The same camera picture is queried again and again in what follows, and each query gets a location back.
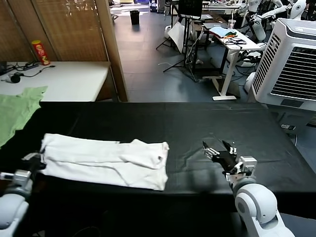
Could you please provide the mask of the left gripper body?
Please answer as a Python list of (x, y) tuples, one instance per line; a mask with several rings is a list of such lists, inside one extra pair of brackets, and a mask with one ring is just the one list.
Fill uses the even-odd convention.
[(46, 164), (42, 162), (41, 158), (31, 158), (28, 161), (27, 170), (32, 174), (37, 173), (39, 170), (44, 170)]

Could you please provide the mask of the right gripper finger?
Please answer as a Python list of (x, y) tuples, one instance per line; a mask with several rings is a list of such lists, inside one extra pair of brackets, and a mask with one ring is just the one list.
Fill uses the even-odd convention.
[(236, 148), (234, 142), (233, 142), (232, 144), (230, 144), (229, 142), (223, 140), (222, 143), (223, 143), (224, 147), (226, 148), (226, 150), (227, 150), (231, 155), (234, 155), (234, 156), (237, 155), (237, 148)]
[(219, 152), (213, 149), (212, 147), (208, 146), (205, 141), (202, 142), (204, 154), (207, 158), (217, 157)]

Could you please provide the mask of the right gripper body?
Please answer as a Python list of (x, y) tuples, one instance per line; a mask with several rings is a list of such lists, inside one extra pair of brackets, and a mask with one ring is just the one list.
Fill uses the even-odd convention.
[(231, 172), (237, 164), (237, 154), (231, 154), (228, 151), (220, 151), (219, 154), (213, 155), (211, 160), (219, 163), (225, 172)]

